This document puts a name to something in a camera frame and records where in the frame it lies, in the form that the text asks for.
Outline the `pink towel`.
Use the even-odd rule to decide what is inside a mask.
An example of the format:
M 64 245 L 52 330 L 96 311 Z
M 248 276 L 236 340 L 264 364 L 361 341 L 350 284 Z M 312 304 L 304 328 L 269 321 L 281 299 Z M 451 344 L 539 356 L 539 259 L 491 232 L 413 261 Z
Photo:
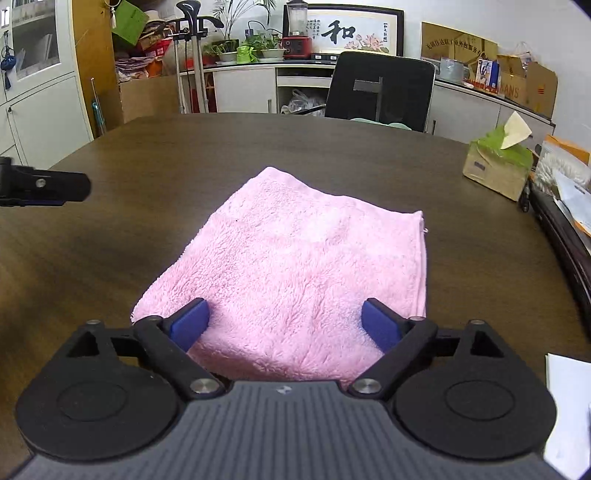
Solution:
M 413 317 L 426 297 L 421 212 L 325 194 L 266 168 L 211 214 L 131 318 L 168 317 L 201 298 L 209 323 L 188 353 L 206 370 L 349 383 L 382 354 L 363 330 L 363 302 Z

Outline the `white tall filing cabinet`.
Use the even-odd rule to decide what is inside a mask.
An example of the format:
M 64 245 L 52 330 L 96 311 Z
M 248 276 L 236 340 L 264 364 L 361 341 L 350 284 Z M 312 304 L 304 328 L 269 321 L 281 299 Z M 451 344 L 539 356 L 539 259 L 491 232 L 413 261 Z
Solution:
M 72 3 L 1 3 L 1 153 L 48 169 L 91 142 Z

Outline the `large cardboard box left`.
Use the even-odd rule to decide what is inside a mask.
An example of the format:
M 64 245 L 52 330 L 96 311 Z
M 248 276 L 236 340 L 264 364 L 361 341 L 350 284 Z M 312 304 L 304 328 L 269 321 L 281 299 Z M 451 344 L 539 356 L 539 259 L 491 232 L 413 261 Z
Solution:
M 130 80 L 119 84 L 123 122 L 136 118 L 179 112 L 178 88 L 174 76 Z

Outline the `black laptop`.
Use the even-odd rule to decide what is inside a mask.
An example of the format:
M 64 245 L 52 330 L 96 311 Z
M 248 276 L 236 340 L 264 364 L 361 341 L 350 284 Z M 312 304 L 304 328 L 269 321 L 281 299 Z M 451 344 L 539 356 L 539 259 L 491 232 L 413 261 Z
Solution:
M 530 184 L 529 204 L 554 250 L 577 305 L 580 323 L 590 338 L 590 252 L 567 217 L 566 208 L 533 183 Z

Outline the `white paper sheet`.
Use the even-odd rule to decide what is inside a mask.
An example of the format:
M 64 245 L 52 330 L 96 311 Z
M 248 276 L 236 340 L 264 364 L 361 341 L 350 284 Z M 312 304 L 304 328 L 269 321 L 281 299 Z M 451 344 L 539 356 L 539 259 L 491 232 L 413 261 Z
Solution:
M 548 353 L 546 384 L 557 418 L 544 459 L 568 479 L 581 479 L 590 468 L 590 363 Z

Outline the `green tissue box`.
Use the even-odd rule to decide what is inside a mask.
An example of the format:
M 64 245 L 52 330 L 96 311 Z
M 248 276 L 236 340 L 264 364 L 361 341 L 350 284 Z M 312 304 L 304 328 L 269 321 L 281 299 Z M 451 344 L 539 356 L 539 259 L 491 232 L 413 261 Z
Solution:
M 534 163 L 524 145 L 531 134 L 522 116 L 513 112 L 503 125 L 470 143 L 463 175 L 517 202 Z

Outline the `stack of papers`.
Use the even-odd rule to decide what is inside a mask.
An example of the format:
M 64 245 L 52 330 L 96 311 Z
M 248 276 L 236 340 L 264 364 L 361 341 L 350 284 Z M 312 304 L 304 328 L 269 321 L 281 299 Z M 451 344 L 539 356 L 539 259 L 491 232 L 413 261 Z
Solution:
M 558 192 L 556 205 L 590 251 L 590 193 L 557 169 L 553 179 Z

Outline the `black office chair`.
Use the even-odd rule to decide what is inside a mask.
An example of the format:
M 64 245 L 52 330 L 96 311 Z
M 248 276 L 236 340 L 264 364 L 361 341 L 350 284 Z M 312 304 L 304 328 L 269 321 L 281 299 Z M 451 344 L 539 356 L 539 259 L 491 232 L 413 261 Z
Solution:
M 427 61 L 362 51 L 339 55 L 325 116 L 426 128 L 436 70 Z

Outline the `potted green plant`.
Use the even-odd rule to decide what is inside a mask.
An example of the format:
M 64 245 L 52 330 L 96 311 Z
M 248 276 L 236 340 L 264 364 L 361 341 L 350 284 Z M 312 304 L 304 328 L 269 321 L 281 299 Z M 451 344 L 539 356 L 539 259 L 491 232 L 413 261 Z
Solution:
M 283 61 L 280 32 L 270 25 L 274 13 L 276 1 L 214 1 L 211 15 L 221 26 L 201 47 L 204 65 Z

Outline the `brown KANS cardboard box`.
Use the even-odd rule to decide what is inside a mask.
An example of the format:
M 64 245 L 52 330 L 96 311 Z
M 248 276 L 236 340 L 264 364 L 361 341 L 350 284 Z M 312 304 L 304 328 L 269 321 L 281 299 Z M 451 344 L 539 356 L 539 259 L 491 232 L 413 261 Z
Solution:
M 497 61 L 499 92 L 506 99 L 551 119 L 558 89 L 556 73 L 535 61 L 524 67 L 518 56 L 498 54 Z

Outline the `red blender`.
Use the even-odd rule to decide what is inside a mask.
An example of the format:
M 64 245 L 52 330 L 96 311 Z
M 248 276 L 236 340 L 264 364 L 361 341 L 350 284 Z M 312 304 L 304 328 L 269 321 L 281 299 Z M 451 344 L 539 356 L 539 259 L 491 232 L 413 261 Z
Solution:
M 283 6 L 283 57 L 307 60 L 311 57 L 311 37 L 308 35 L 308 3 L 287 1 Z

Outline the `framed calligraphy picture with flowers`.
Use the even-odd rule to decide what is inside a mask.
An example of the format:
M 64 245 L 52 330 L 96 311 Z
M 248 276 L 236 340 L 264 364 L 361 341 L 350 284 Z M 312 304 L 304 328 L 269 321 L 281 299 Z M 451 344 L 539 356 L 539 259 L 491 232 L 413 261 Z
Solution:
M 402 10 L 385 7 L 308 3 L 308 35 L 312 59 L 346 50 L 404 55 Z

